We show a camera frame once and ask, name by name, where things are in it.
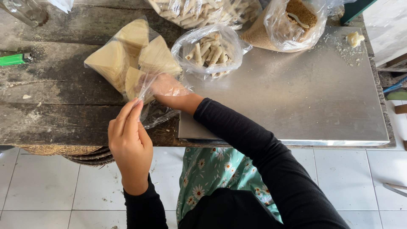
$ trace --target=blue object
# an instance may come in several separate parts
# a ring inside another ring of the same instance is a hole
[[[404,81],[407,81],[407,76],[400,79],[397,83],[393,84],[392,86],[388,87],[387,89],[383,90],[383,93],[386,93],[386,92],[401,88]]]

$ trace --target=bag of filling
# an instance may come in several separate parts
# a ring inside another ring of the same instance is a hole
[[[241,29],[261,13],[258,0],[146,0],[163,18],[184,29],[216,23]]]
[[[229,26],[215,24],[186,32],[175,41],[171,53],[186,72],[205,80],[240,67],[250,49]]]
[[[160,74],[182,80],[182,68],[172,57],[164,38],[149,27],[144,16],[123,27],[102,48],[86,58],[84,64],[102,75],[126,101],[136,97],[143,100],[140,120],[145,128],[152,128],[178,113],[155,101],[152,91],[145,86],[146,78],[151,83],[152,76]],[[182,83],[190,88],[185,80]],[[178,95],[170,90],[166,88],[156,93]]]
[[[306,50],[324,33],[327,14],[325,0],[272,0],[241,38],[273,51]]]

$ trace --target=floor tile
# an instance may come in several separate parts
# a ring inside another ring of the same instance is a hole
[[[382,229],[379,211],[338,211],[351,229]]]
[[[165,210],[175,210],[184,147],[154,147],[150,176]]]
[[[22,152],[3,210],[71,210],[79,165],[59,155]]]
[[[168,229],[177,229],[177,216],[175,211],[165,211]]]
[[[312,180],[318,184],[317,171],[315,170],[314,150],[313,149],[293,149],[293,156],[305,168]]]
[[[19,150],[20,148],[18,147],[4,151],[0,150],[0,210],[3,209],[4,201],[6,200]]]
[[[68,229],[124,229],[126,227],[126,211],[72,211]]]
[[[407,211],[379,211],[383,229],[405,229]]]
[[[368,150],[368,160],[379,210],[407,210],[406,197],[383,187],[383,183],[407,186],[407,153]]]
[[[3,211],[0,228],[66,229],[70,211]]]
[[[126,210],[122,176],[115,162],[103,167],[81,165],[73,210]]]
[[[396,138],[396,148],[386,150],[403,150],[405,151],[403,141],[407,140],[407,116],[405,114],[396,114],[394,106],[402,105],[401,100],[386,101],[387,111],[390,117],[390,123],[393,127],[394,136]]]
[[[319,187],[336,210],[377,210],[365,150],[314,150]]]

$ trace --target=person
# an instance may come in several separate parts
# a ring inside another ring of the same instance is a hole
[[[291,151],[272,132],[216,101],[189,92],[167,74],[158,76],[151,84],[151,91],[159,102],[189,113],[250,158],[281,217],[279,220],[252,191],[222,186],[213,188],[210,195],[202,195],[199,185],[195,190],[199,202],[182,214],[178,228],[349,228]],[[149,174],[153,144],[139,119],[143,103],[136,102],[136,99],[128,102],[108,128],[109,147],[122,175],[127,228],[168,228],[163,204]],[[217,165],[210,167],[200,173],[202,177],[209,170],[219,169]],[[178,205],[189,201],[187,198],[179,199]]]

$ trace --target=stack of pastry wrappers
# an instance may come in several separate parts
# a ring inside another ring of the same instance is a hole
[[[127,100],[142,93],[139,79],[144,74],[168,73],[176,77],[182,72],[164,38],[150,29],[144,18],[123,27],[84,63],[101,74]],[[152,100],[150,94],[143,98],[144,104]]]

